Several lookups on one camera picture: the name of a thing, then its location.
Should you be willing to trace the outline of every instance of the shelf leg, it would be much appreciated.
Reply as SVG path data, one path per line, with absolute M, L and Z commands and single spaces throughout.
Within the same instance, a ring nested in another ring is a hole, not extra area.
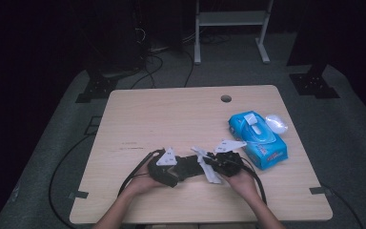
M 201 50 L 200 50 L 200 3 L 199 0 L 195 6 L 195 43 L 194 43 L 194 64 L 201 64 Z
M 255 40 L 257 48 L 259 49 L 259 52 L 260 52 L 261 59 L 264 64 L 270 63 L 270 58 L 266 52 L 266 49 L 264 48 L 263 42 L 264 42 L 264 37 L 266 36 L 267 26 L 269 25 L 270 15 L 272 13 L 273 1 L 274 0 L 269 1 L 269 5 L 267 7 L 266 14 L 264 16 L 263 26 L 261 28 L 260 38 L 257 37 Z

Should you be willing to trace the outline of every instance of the wet wipes package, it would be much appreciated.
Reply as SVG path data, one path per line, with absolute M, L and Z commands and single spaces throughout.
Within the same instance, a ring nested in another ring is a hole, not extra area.
M 243 149 L 257 168 L 265 170 L 288 158 L 287 145 L 258 113 L 235 114 L 229 124 L 233 136 L 246 141 Z

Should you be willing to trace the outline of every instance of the black tape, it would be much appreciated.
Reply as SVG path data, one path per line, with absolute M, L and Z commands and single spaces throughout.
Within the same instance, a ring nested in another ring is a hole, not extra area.
M 76 193 L 70 193 L 68 198 L 76 199 L 76 198 L 87 198 L 89 193 L 78 191 Z
M 330 189 L 325 187 L 310 188 L 310 191 L 312 195 L 324 194 L 326 197 L 330 197 L 333 194 Z

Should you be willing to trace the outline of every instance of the black object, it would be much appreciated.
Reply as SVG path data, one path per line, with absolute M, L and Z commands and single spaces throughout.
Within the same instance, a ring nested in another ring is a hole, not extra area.
M 118 80 L 106 78 L 97 69 L 88 69 L 89 83 L 82 94 L 79 94 L 75 103 L 88 103 L 93 98 L 109 98 L 110 93 L 117 86 Z
M 158 166 L 156 161 L 165 154 L 165 150 L 159 152 L 159 155 L 154 156 L 148 164 L 148 170 L 150 176 L 160 183 L 174 187 L 179 181 L 183 181 L 188 177 L 204 174 L 203 169 L 197 162 L 197 156 L 176 156 L 176 165 Z
M 150 176 L 158 181 L 159 183 L 163 183 L 170 187 L 174 187 L 179 182 L 179 178 L 176 175 L 173 175 L 169 172 L 169 170 L 174 165 L 167 165 L 167 166 L 157 166 L 156 161 L 159 160 L 165 154 L 165 150 L 162 149 L 159 151 L 158 156 L 154 156 L 153 159 L 148 164 L 148 171 L 150 172 Z
M 177 164 L 174 166 L 173 170 L 177 173 L 179 181 L 183 181 L 188 177 L 204 174 L 204 170 L 201 168 L 200 164 L 198 164 L 197 159 L 197 156 L 176 157 Z
M 227 177 L 238 174 L 244 166 L 240 155 L 232 151 L 216 155 L 207 153 L 207 156 L 210 158 L 204 157 L 204 161 L 210 164 L 216 172 Z
M 290 74 L 300 95 L 314 95 L 316 98 L 339 98 L 334 88 L 329 87 L 322 73 L 326 64 L 314 64 L 307 73 Z

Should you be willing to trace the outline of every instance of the white plastic piece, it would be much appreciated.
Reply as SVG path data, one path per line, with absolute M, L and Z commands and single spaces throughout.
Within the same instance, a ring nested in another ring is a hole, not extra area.
M 288 130 L 287 124 L 277 114 L 267 115 L 266 124 L 274 133 L 278 135 L 284 134 Z
M 245 115 L 244 118 L 250 126 L 257 123 L 256 116 L 254 116 L 254 114 L 252 114 L 252 113 Z
M 213 167 L 204 161 L 204 157 L 208 157 L 207 152 L 205 150 L 195 147 L 195 146 L 192 147 L 192 150 L 197 154 L 197 162 L 198 162 L 198 164 L 200 164 L 201 168 L 203 169 L 207 180 L 210 183 L 222 183 L 221 179 L 219 179 L 216 176 L 216 173 L 215 173 Z
M 158 166 L 176 165 L 177 160 L 172 147 L 170 147 L 161 158 L 156 161 Z
M 227 153 L 232 150 L 244 147 L 246 145 L 247 145 L 246 141 L 222 140 L 214 151 L 216 153 Z
M 257 118 L 256 116 L 254 116 L 254 114 L 250 113 L 247 114 L 245 116 L 243 116 L 245 118 L 245 120 L 248 122 L 248 124 L 252 127 L 252 129 L 254 129 L 254 132 L 257 135 L 261 135 L 261 131 L 260 129 L 258 129 L 258 127 L 255 125 L 257 123 Z

